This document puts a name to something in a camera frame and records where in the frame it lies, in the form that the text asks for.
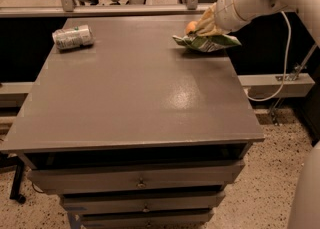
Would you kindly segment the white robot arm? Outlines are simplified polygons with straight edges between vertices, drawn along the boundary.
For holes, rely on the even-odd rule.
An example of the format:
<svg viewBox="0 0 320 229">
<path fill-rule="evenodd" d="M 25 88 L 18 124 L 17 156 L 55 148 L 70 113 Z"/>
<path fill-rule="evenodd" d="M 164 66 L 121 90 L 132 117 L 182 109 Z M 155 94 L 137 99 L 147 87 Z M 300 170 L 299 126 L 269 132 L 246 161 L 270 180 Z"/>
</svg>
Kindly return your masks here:
<svg viewBox="0 0 320 229">
<path fill-rule="evenodd" d="M 218 0 L 198 21 L 198 35 L 236 32 L 254 18 L 289 10 L 297 14 L 320 46 L 320 0 Z M 288 229 L 320 229 L 320 142 L 300 173 Z"/>
</svg>

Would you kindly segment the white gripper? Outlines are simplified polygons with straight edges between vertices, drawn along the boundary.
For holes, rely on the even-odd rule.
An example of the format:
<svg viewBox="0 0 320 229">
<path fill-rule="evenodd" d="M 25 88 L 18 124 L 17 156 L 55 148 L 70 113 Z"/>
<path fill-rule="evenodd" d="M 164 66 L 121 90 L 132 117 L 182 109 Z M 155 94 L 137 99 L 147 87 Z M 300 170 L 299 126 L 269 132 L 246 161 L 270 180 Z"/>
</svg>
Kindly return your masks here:
<svg viewBox="0 0 320 229">
<path fill-rule="evenodd" d="M 198 36 L 222 35 L 225 32 L 236 32 L 248 25 L 237 12 L 235 0 L 217 0 L 210 5 L 195 25 Z"/>
</svg>

